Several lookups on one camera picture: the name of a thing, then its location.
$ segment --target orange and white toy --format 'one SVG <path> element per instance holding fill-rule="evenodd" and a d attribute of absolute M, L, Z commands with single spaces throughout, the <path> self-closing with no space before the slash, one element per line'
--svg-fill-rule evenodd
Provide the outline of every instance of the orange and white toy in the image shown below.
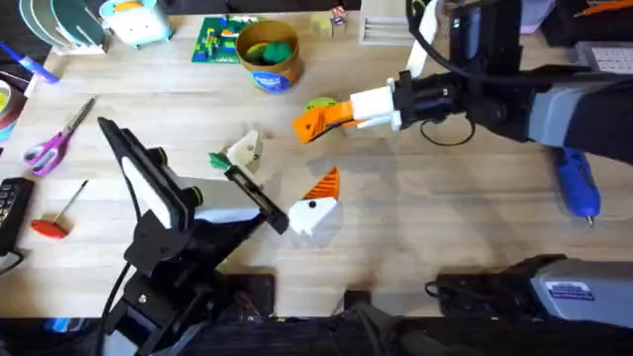
<path fill-rule="evenodd" d="M 288 211 L 290 227 L 298 234 L 313 235 L 315 227 L 338 204 L 340 177 L 334 167 Z"/>

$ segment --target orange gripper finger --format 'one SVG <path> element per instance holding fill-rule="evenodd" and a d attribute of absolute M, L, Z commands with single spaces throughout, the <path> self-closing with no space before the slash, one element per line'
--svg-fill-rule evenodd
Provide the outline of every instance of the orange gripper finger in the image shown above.
<path fill-rule="evenodd" d="M 315 107 L 293 120 L 293 129 L 303 144 L 309 143 L 333 125 L 356 126 L 362 121 L 350 121 L 354 117 L 352 103 L 349 101 L 332 106 Z"/>

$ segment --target green lego board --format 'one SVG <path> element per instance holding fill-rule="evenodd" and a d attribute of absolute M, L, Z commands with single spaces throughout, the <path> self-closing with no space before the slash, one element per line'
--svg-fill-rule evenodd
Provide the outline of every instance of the green lego board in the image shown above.
<path fill-rule="evenodd" d="M 191 61 L 194 63 L 239 63 L 235 42 L 239 33 L 257 22 L 253 16 L 206 18 L 198 34 Z"/>

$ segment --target paper cup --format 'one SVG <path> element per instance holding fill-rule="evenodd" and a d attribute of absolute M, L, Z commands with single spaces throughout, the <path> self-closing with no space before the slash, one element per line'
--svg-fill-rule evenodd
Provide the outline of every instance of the paper cup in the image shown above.
<path fill-rule="evenodd" d="M 292 54 L 281 63 L 257 65 L 245 59 L 246 52 L 254 45 L 271 42 L 285 42 Z M 241 64 L 250 72 L 255 85 L 268 93 L 283 93 L 290 89 L 301 77 L 303 64 L 299 58 L 299 39 L 295 29 L 281 21 L 260 21 L 239 34 L 235 44 Z"/>

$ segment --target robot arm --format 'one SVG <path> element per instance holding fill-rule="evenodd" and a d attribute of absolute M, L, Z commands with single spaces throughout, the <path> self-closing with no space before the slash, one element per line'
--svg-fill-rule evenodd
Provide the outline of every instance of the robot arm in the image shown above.
<path fill-rule="evenodd" d="M 519 142 L 576 148 L 633 164 L 633 143 L 626 134 L 633 129 L 633 80 L 571 65 L 520 71 L 520 6 L 518 0 L 504 0 L 457 8 L 451 18 L 451 59 L 443 59 L 455 70 L 420 79 L 404 71 L 384 87 L 314 108 L 293 122 L 300 142 L 340 126 L 389 124 L 400 131 L 465 113 L 473 133 L 477 125 Z M 434 49 L 413 30 L 418 25 L 415 17 L 411 31 L 431 54 Z"/>

